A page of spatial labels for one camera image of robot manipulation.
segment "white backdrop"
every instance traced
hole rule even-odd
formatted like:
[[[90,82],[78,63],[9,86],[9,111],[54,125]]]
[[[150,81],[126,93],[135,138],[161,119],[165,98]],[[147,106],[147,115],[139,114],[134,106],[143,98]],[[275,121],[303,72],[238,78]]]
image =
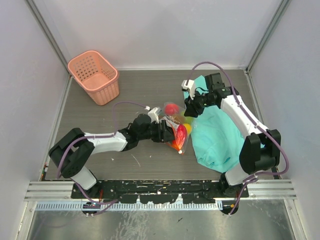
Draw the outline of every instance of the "white backdrop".
[[[306,226],[320,236],[320,1],[292,1],[251,72],[263,119],[282,135]]]
[[[35,0],[70,60],[101,52],[117,68],[243,68],[281,0]]]
[[[22,0],[0,2],[0,239],[18,232],[68,74]]]

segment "gray floor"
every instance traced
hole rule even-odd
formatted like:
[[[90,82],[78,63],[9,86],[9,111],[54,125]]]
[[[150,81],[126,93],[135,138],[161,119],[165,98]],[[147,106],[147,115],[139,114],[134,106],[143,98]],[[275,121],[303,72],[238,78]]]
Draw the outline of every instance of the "gray floor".
[[[214,73],[214,70],[197,70],[199,75]],[[247,107],[254,113],[252,97],[246,77],[242,70],[228,70]],[[163,106],[165,102],[174,102],[184,106],[181,83],[188,77],[188,70],[135,70],[121,71],[119,96],[112,102],[96,105],[85,91],[73,81],[67,97],[64,112],[56,139],[59,140],[72,128],[79,127],[87,133],[112,133],[112,106],[120,101],[134,101],[150,107]],[[118,127],[124,128],[139,113],[145,111],[131,104],[120,104],[116,107]],[[197,163],[191,140],[184,155],[163,143],[151,140],[139,142],[138,146],[126,152],[105,152],[90,157],[86,163],[98,179],[127,180],[201,180],[219,179],[220,173]],[[54,179],[57,168],[49,165],[46,179]]]
[[[294,240],[295,237],[283,200],[253,200],[241,201],[232,217],[218,210],[106,211],[93,218],[78,211],[36,211],[27,239]]]

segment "plastic bag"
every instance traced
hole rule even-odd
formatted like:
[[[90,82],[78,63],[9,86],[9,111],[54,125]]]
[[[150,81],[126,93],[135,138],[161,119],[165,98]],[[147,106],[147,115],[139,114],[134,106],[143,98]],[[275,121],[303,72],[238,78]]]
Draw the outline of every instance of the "plastic bag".
[[[192,117],[185,117],[185,109],[172,102],[166,102],[162,109],[163,116],[160,121],[165,120],[166,124],[172,127],[175,140],[167,142],[169,146],[176,149],[179,154],[186,151],[188,139],[192,132]]]

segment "plastic basket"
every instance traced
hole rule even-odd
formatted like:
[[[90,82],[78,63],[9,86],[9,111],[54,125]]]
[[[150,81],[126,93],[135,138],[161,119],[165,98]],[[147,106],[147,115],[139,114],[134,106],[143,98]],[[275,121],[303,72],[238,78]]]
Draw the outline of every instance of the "plastic basket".
[[[97,51],[86,51],[71,59],[68,69],[96,104],[105,105],[119,95],[119,73]]]

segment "teal towel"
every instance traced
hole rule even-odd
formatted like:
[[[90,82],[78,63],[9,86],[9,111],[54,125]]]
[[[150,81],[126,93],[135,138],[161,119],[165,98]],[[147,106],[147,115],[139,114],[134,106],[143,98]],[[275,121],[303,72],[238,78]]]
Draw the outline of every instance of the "teal towel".
[[[203,76],[195,80],[196,87],[207,90]],[[197,162],[209,169],[225,173],[239,162],[244,139],[231,120],[217,106],[207,107],[192,124],[192,145]]]

